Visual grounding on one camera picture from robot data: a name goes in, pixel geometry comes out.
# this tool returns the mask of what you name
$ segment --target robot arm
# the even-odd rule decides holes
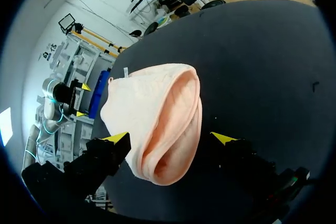
[[[76,88],[91,91],[86,84],[79,83],[76,79],[71,82],[70,87],[60,80],[53,78],[48,78],[44,81],[43,93],[45,95],[45,103],[43,115],[41,112],[40,117],[36,119],[39,127],[33,125],[30,129],[26,143],[23,169],[36,161],[39,145],[45,145],[51,135],[63,124],[70,121],[69,115],[84,115],[84,113],[74,109]]]

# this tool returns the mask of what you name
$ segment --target desk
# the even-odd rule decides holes
[[[134,11],[132,11],[129,15],[129,19],[134,21],[136,24],[138,24],[140,27],[143,28],[147,28],[148,25],[150,25],[151,23],[153,23],[155,20],[150,19],[148,17],[146,17],[145,15],[143,15],[143,10],[147,7],[150,6],[151,4],[153,5],[154,2],[156,2],[158,0],[134,0],[132,2],[132,4],[129,6],[129,8],[127,9],[127,12],[130,13],[131,9],[135,6],[136,3],[139,3],[139,5],[134,9]],[[204,6],[206,3],[208,3],[209,0],[197,0],[196,3],[198,3],[201,7]],[[137,16],[140,16],[142,21],[145,24],[142,24],[141,22],[139,22],[138,20],[136,20],[135,18]]]
[[[154,185],[136,178],[126,162],[106,179],[109,198],[121,215],[237,223],[251,201],[211,164],[210,131],[245,137],[258,155],[276,162],[279,172],[304,166],[311,178],[319,178],[333,149],[336,60],[319,10],[294,1],[264,0],[201,12],[135,43],[111,70],[116,79],[124,77],[124,67],[132,73],[165,63],[190,64],[200,78],[203,106],[200,144],[180,181]],[[315,81],[320,85],[313,92]],[[99,109],[107,95],[106,85]],[[100,116],[94,122],[92,137],[109,135]],[[291,209],[308,191],[299,194]]]

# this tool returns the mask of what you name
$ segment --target window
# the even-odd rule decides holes
[[[9,139],[13,136],[10,108],[0,113],[0,134],[3,144],[6,146]]]

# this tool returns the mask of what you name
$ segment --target black cable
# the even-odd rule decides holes
[[[100,15],[96,14],[84,1],[82,0],[79,0],[81,1],[89,10],[83,8],[83,7],[80,7],[82,8],[83,10],[86,10],[87,12],[90,12],[91,14],[94,14],[95,16],[101,18],[102,20],[104,20],[105,22],[109,23],[111,26],[113,26],[115,29],[117,29],[118,31],[120,31],[121,33],[123,33],[130,41],[132,41],[134,43],[134,41],[129,37],[129,32],[127,32],[126,30],[114,25],[113,23],[109,22],[108,20],[106,20],[105,18],[101,17]],[[76,6],[75,4],[69,2],[69,1],[66,1],[68,4],[70,5],[73,5],[73,6]]]
[[[139,12],[141,12],[141,13],[150,13],[151,10],[152,10],[152,7],[151,7],[151,5],[148,3],[148,0],[146,0],[146,2],[147,2],[147,4],[149,5],[149,11],[148,11],[148,12],[145,12],[144,10],[139,10],[139,9],[138,9],[138,6],[136,7],[136,9],[137,9]]]

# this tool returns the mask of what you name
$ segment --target blue object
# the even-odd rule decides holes
[[[101,94],[103,93],[104,87],[109,79],[110,71],[102,71],[99,75],[97,84],[93,91],[93,95],[89,106],[89,118],[94,119],[98,112],[98,106],[101,99]]]

